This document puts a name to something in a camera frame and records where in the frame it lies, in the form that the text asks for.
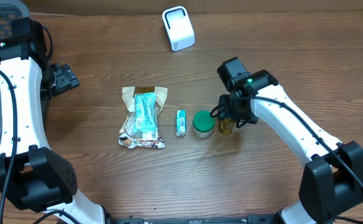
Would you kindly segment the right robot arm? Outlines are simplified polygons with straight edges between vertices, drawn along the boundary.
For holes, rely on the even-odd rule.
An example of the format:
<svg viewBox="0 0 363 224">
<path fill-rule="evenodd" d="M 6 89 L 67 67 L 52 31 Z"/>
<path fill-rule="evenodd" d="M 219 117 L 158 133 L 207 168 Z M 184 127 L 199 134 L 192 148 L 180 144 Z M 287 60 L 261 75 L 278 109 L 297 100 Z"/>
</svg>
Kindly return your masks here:
<svg viewBox="0 0 363 224">
<path fill-rule="evenodd" d="M 227 89 L 211 116 L 237 128 L 267 123 L 303 168 L 299 200 L 275 215 L 249 215 L 249 223 L 331 223 L 363 203 L 363 148 L 343 143 L 313 122 L 268 71 L 250 73 L 234 57 L 217 73 Z"/>
</svg>

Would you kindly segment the small teal white packet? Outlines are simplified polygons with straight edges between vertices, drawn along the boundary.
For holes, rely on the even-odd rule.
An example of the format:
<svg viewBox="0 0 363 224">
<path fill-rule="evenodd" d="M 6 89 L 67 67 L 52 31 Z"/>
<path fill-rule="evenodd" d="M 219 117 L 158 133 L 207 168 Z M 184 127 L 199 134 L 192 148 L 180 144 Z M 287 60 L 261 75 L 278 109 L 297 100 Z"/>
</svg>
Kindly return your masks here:
<svg viewBox="0 0 363 224">
<path fill-rule="evenodd" d="M 186 133 L 186 112 L 178 110 L 176 113 L 176 136 L 183 137 Z"/>
</svg>

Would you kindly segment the light green wipes packet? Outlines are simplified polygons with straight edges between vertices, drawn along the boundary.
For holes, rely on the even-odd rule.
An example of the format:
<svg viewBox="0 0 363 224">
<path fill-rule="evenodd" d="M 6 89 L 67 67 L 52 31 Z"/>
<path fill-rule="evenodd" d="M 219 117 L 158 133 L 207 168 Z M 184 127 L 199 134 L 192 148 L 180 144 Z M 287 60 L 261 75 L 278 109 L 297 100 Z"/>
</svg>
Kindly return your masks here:
<svg viewBox="0 0 363 224">
<path fill-rule="evenodd" d="M 134 130 L 142 133 L 157 131 L 157 116 L 155 115 L 156 94 L 141 93 L 135 96 Z"/>
</svg>

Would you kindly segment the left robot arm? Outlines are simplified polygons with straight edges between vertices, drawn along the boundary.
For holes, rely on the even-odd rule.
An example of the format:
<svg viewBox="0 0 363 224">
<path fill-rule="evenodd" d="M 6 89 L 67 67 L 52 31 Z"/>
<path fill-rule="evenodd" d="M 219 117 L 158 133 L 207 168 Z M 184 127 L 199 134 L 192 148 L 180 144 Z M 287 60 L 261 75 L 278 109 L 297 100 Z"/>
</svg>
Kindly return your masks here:
<svg viewBox="0 0 363 224">
<path fill-rule="evenodd" d="M 105 209 L 78 188 L 72 164 L 48 144 L 42 109 L 53 96 L 78 86 L 66 65 L 50 64 L 52 38 L 39 22 L 11 22 L 0 40 L 1 203 L 56 215 L 65 223 L 109 223 Z"/>
</svg>

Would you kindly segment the yellow drink bottle silver cap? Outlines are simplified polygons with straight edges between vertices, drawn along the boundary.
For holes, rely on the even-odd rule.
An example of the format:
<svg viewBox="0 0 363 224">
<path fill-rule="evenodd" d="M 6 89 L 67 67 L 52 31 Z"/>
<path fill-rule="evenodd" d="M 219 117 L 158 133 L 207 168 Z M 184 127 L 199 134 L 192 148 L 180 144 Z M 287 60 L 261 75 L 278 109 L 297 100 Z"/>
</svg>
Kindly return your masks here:
<svg viewBox="0 0 363 224">
<path fill-rule="evenodd" d="M 229 135 L 232 133 L 236 122 L 231 118 L 224 118 L 219 120 L 219 131 L 222 134 Z"/>
</svg>

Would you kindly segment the brown snack packet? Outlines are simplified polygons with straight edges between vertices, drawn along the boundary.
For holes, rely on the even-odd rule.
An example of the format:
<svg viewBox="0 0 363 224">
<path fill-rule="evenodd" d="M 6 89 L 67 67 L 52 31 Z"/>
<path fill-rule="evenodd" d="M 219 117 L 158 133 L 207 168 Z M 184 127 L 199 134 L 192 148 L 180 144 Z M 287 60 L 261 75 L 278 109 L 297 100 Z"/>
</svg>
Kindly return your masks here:
<svg viewBox="0 0 363 224">
<path fill-rule="evenodd" d="M 156 94 L 155 115 L 157 116 L 157 131 L 155 133 L 142 133 L 134 130 L 135 123 L 135 96 L 141 93 Z M 119 131 L 118 141 L 129 149 L 135 147 L 151 147 L 163 149 L 165 141 L 159 135 L 158 117 L 162 112 L 168 95 L 168 89 L 160 86 L 128 86 L 122 89 L 122 100 L 127 109 L 127 118 Z"/>
</svg>

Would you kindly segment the green lid white jar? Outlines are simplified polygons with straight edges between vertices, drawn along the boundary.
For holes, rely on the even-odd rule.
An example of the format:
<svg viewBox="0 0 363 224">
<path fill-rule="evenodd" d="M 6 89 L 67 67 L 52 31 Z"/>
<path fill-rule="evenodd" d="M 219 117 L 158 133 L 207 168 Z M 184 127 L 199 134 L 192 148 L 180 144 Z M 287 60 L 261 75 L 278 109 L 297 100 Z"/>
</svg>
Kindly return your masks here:
<svg viewBox="0 0 363 224">
<path fill-rule="evenodd" d="M 201 110 L 193 117 L 193 133 L 198 138 L 209 137 L 214 129 L 215 120 L 209 111 Z"/>
</svg>

